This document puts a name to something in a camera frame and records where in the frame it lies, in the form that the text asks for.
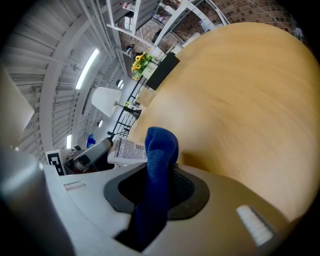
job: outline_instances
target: blue cloth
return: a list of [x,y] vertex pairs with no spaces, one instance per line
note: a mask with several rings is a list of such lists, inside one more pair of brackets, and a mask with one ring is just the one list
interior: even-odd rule
[[163,128],[150,127],[146,133],[147,174],[144,194],[135,208],[137,240],[145,248],[165,227],[169,210],[169,163],[178,159],[178,140]]

